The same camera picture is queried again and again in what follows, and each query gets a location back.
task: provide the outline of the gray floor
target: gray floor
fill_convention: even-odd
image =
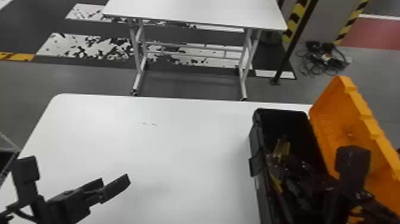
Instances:
[[[371,0],[362,13],[374,15],[391,15],[400,17],[400,1]]]
[[[399,51],[342,48],[353,63],[343,72],[352,77],[374,111],[394,147],[400,147]],[[299,58],[292,57],[297,67]],[[134,71],[103,67],[0,61],[0,130],[24,145],[50,99],[60,93],[129,95]],[[239,87],[231,76],[176,74],[149,71],[143,86],[146,97],[237,100]],[[296,73],[298,80],[270,86],[268,79],[249,78],[249,100],[312,104],[330,76]]]

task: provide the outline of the orange toolbox lid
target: orange toolbox lid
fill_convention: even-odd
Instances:
[[[399,155],[349,77],[332,79],[311,107],[310,120],[329,174],[339,177],[335,171],[337,148],[355,145],[370,150],[365,189],[400,215]]]

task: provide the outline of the red floor area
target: red floor area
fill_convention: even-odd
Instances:
[[[359,18],[340,45],[400,50],[400,21]]]

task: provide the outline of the toolbox latch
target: toolbox latch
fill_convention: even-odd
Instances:
[[[250,176],[254,177],[266,166],[264,152],[260,149],[249,159]]]

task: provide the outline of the table leg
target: table leg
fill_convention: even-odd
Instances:
[[[246,31],[245,43],[243,45],[242,55],[240,56],[240,60],[239,60],[239,82],[240,82],[240,88],[242,91],[241,101],[247,100],[246,79],[247,79],[247,75],[250,70],[250,65],[251,65],[254,55],[255,55],[255,51],[257,50],[257,46],[260,41],[261,32],[262,32],[261,29],[257,30],[255,39],[253,41],[251,41],[252,29],[247,29],[247,31]],[[243,71],[243,60],[244,60],[246,51],[248,52],[249,55],[247,57],[247,60],[245,61],[245,68]]]
[[[138,95],[139,86],[142,81],[144,72],[145,72],[145,65],[147,61],[147,48],[146,48],[146,39],[145,39],[145,29],[143,25],[143,20],[139,20],[139,29],[137,32],[135,31],[135,23],[130,18],[128,19],[129,25],[129,33],[130,33],[130,40],[132,43],[133,51],[135,53],[135,64],[136,64],[136,71],[137,75],[135,78],[135,82],[133,83],[131,94],[134,96]],[[142,43],[142,60],[140,60],[140,52],[139,52],[139,40]]]

